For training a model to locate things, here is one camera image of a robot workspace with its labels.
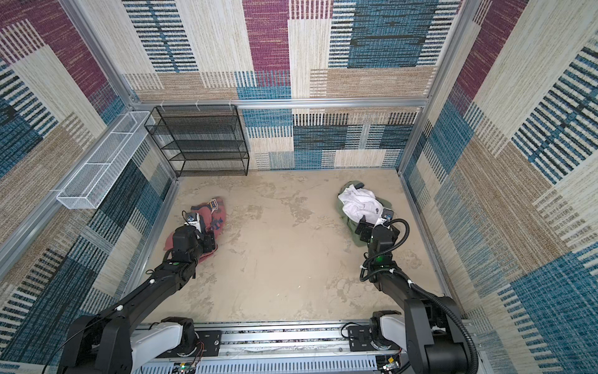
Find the red printed t-shirt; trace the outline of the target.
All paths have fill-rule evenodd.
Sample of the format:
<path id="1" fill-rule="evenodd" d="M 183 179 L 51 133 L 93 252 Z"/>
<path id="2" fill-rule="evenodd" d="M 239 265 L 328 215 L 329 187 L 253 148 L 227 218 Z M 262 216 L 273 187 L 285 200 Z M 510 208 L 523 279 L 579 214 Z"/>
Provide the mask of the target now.
<path id="1" fill-rule="evenodd" d="M 215 233 L 216 239 L 224 230 L 226 223 L 226 210 L 222 198 L 213 198 L 208 203 L 192 206 L 189 213 L 191 212 L 199 213 L 202 216 L 206 226 L 205 232 L 213 231 Z M 211 254 L 202 254 L 199 235 L 200 233 L 197 232 L 193 226 L 186 225 L 184 220 L 184 224 L 172 232 L 167 238 L 164 247 L 164 260 L 169 260 L 174 254 L 176 254 L 177 251 L 186 249 L 198 250 L 196 254 L 198 263 L 202 263 L 203 261 L 207 260 L 213 254 L 215 254 L 218 246 L 217 249 Z"/>

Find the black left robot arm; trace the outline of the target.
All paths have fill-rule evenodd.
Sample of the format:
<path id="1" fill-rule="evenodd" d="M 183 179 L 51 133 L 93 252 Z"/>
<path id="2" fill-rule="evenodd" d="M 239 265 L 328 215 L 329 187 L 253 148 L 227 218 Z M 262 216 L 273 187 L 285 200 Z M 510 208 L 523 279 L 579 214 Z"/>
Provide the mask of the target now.
<path id="1" fill-rule="evenodd" d="M 189 225 L 177 228 L 173 249 L 148 280 L 96 316 L 82 316 L 71 324 L 58 372 L 132 372 L 132 332 L 158 305 L 193 279 L 200 259 L 214 250 L 214 232 L 201 233 Z"/>

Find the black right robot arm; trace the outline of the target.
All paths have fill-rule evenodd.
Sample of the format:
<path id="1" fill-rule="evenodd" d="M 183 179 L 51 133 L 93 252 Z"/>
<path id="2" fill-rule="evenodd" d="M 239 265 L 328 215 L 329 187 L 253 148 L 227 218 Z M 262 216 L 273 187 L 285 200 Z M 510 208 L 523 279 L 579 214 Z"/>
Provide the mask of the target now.
<path id="1" fill-rule="evenodd" d="M 477 346 L 456 302 L 423 289 L 392 258 L 393 251 L 409 237 L 406 220 L 371 224 L 362 218 L 355 234 L 368 245 L 360 266 L 360 281 L 372 283 L 402 310 L 377 312 L 370 319 L 373 344 L 395 344 L 406 353 L 406 363 L 396 372 L 477 373 Z"/>

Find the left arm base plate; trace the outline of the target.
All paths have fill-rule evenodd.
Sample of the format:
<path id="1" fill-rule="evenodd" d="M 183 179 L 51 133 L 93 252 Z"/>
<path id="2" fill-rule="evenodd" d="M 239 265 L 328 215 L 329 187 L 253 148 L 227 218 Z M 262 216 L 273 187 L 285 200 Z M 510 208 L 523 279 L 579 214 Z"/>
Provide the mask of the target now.
<path id="1" fill-rule="evenodd" d="M 199 358 L 199 356 L 203 358 L 217 357 L 219 355 L 223 335 L 222 330 L 196 331 L 196 335 L 196 343 L 192 344 L 192 347 L 187 351 L 166 351 L 159 355 L 158 358 Z"/>

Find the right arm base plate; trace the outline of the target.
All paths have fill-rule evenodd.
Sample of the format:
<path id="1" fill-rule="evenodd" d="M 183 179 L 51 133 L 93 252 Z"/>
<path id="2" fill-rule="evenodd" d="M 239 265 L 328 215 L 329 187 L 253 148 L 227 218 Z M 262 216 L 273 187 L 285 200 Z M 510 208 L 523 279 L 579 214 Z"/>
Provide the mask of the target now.
<path id="1" fill-rule="evenodd" d="M 398 351 L 399 346 L 394 343 L 376 341 L 369 327 L 349 324 L 342 328 L 341 335 L 349 342 L 351 352 Z"/>

